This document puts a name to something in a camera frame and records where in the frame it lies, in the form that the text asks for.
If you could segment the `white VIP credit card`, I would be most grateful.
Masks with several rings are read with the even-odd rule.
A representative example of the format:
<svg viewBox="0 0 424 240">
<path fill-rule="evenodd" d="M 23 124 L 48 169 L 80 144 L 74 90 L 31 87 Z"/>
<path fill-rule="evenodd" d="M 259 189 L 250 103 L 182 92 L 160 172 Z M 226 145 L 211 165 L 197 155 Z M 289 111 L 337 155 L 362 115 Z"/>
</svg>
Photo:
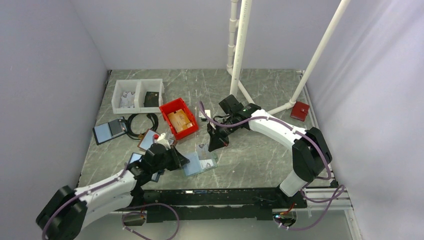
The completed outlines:
<svg viewBox="0 0 424 240">
<path fill-rule="evenodd" d="M 195 151 L 198 155 L 199 160 L 208 160 L 211 159 L 211 153 L 208 150 L 209 145 L 206 144 L 197 144 L 195 146 Z"/>
</svg>

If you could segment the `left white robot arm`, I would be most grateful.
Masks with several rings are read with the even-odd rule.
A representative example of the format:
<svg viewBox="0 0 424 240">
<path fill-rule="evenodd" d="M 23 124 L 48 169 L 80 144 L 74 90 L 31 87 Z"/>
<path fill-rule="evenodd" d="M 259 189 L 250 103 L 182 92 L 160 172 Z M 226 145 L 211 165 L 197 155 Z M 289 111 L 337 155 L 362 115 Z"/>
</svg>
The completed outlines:
<svg viewBox="0 0 424 240">
<path fill-rule="evenodd" d="M 43 240 L 73 240 L 90 223 L 119 209 L 139 209 L 144 203 L 142 186 L 161 171 L 181 169 L 190 160 L 175 146 L 154 143 L 143 155 L 136 154 L 118 173 L 101 181 L 72 189 L 59 188 L 39 215 L 36 224 Z"/>
</svg>

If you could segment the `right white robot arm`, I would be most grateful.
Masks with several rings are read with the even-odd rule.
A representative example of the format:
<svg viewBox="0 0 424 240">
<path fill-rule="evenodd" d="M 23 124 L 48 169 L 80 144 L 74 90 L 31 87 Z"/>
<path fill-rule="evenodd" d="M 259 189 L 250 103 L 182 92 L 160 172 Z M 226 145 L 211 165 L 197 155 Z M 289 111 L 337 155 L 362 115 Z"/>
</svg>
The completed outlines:
<svg viewBox="0 0 424 240">
<path fill-rule="evenodd" d="M 219 106 L 225 113 L 221 117 L 222 122 L 209 117 L 204 104 L 199 103 L 199 111 L 208 120 L 210 152 L 227 147 L 230 134 L 238 129 L 260 133 L 291 151 L 292 170 L 278 185 L 279 191 L 275 194 L 280 207 L 289 207 L 295 201 L 295 194 L 319 179 L 322 171 L 331 177 L 329 165 L 333 158 L 320 129 L 291 125 L 254 103 L 243 105 L 232 94 L 223 99 Z"/>
</svg>

